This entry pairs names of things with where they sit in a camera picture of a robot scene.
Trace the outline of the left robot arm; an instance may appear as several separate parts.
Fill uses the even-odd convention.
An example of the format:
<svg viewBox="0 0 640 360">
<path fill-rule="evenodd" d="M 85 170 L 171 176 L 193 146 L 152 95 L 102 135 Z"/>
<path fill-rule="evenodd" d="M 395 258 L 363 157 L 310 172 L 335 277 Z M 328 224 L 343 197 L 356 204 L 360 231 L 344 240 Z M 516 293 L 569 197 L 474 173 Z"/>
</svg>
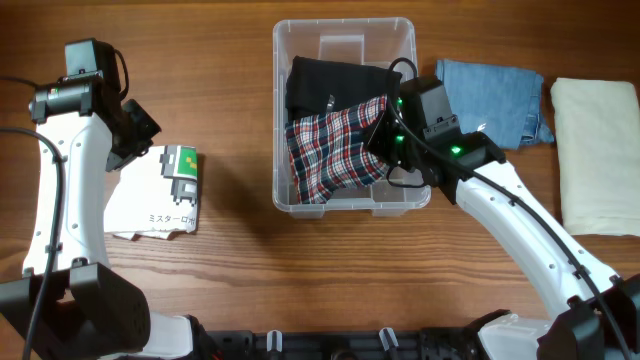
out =
<svg viewBox="0 0 640 360">
<path fill-rule="evenodd" d="M 105 176 L 145 155 L 159 125 L 128 97 L 121 52 L 88 38 L 65 47 L 66 73 L 36 85 L 26 135 L 40 144 L 36 223 L 1 312 L 24 358 L 199 359 L 206 333 L 190 316 L 152 312 L 109 266 Z"/>
</svg>

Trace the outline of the red plaid shirt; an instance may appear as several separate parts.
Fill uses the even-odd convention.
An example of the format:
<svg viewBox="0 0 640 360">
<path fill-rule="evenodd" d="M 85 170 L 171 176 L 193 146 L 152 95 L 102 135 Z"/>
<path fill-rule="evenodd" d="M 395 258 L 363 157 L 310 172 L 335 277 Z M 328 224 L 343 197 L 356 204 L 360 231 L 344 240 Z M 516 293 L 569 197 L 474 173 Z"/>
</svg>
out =
<svg viewBox="0 0 640 360">
<path fill-rule="evenodd" d="M 365 148 L 365 132 L 386 110 L 384 95 L 348 109 L 311 115 L 285 127 L 294 185 L 301 204 L 324 204 L 340 189 L 359 189 L 388 166 Z"/>
</svg>

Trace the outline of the clear plastic storage bin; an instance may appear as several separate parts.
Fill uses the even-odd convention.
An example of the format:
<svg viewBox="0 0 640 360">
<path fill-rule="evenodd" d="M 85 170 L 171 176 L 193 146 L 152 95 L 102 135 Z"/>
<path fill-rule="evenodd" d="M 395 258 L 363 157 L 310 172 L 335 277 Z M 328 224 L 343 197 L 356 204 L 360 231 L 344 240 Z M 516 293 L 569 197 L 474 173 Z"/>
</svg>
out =
<svg viewBox="0 0 640 360">
<path fill-rule="evenodd" d="M 273 178 L 275 207 L 296 219 L 327 212 L 367 210 L 401 216 L 426 206 L 431 189 L 402 189 L 381 179 L 358 189 L 340 189 L 325 204 L 300 204 L 294 186 L 285 125 L 286 80 L 296 56 L 388 68 L 399 57 L 418 62 L 413 23 L 403 17 L 282 20 L 273 28 Z"/>
</svg>

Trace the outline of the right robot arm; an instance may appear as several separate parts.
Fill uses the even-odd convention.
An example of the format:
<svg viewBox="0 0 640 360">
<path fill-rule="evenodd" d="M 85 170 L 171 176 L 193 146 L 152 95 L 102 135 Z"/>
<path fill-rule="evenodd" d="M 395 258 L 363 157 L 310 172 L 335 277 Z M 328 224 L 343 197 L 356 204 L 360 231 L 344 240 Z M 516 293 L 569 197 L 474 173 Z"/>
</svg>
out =
<svg viewBox="0 0 640 360">
<path fill-rule="evenodd" d="M 436 77 L 386 80 L 385 112 L 368 151 L 417 171 L 498 241 L 541 298 L 547 320 L 496 312 L 473 335 L 488 359 L 636 359 L 639 279 L 621 278 L 585 250 L 534 198 L 484 133 L 464 134 Z"/>
</svg>

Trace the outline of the white printed t-shirt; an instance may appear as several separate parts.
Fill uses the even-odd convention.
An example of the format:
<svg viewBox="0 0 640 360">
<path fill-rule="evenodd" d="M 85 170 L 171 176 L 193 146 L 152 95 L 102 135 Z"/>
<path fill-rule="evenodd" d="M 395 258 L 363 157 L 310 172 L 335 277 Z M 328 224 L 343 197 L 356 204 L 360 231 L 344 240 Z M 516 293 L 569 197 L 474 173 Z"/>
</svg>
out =
<svg viewBox="0 0 640 360">
<path fill-rule="evenodd" d="M 167 239 L 193 233 L 198 222 L 197 151 L 187 145 L 153 146 L 120 172 L 104 212 L 107 234 Z"/>
</svg>

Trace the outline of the black garment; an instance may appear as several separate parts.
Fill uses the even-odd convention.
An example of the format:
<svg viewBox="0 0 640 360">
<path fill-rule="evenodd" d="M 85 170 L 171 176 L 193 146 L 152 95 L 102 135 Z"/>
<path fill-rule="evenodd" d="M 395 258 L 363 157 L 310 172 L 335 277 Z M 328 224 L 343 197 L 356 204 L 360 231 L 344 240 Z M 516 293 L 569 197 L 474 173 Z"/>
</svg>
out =
<svg viewBox="0 0 640 360">
<path fill-rule="evenodd" d="M 368 65 L 296 56 L 286 82 L 288 121 L 348 109 L 399 87 L 402 74 Z"/>
</svg>

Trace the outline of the blue denim jeans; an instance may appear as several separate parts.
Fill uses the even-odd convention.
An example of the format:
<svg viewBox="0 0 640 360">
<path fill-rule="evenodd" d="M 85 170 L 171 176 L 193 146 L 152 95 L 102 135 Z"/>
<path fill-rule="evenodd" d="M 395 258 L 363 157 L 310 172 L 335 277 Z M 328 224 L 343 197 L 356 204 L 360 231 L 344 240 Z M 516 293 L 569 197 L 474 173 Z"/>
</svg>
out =
<svg viewBox="0 0 640 360">
<path fill-rule="evenodd" d="M 537 72 L 442 59 L 435 75 L 462 132 L 480 131 L 509 150 L 554 141 L 541 110 L 544 78 Z"/>
</svg>

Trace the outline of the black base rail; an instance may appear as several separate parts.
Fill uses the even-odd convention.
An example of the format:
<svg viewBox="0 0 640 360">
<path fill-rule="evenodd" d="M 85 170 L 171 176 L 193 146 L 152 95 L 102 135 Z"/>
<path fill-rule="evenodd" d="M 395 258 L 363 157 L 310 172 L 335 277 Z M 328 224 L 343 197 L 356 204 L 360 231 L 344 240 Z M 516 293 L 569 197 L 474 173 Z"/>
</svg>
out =
<svg viewBox="0 0 640 360">
<path fill-rule="evenodd" d="M 475 335 L 465 328 L 385 328 L 361 332 L 296 333 L 272 330 L 210 331 L 214 359 L 331 360 L 331 359 L 484 359 Z"/>
</svg>

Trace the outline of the cream cloth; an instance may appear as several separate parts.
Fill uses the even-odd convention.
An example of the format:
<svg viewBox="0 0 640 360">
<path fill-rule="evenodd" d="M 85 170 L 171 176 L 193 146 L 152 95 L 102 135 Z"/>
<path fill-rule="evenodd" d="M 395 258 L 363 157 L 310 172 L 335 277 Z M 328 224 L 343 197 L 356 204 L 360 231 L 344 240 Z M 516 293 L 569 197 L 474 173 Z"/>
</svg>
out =
<svg viewBox="0 0 640 360">
<path fill-rule="evenodd" d="M 639 101 L 624 81 L 559 78 L 550 90 L 563 226 L 639 234 Z"/>
</svg>

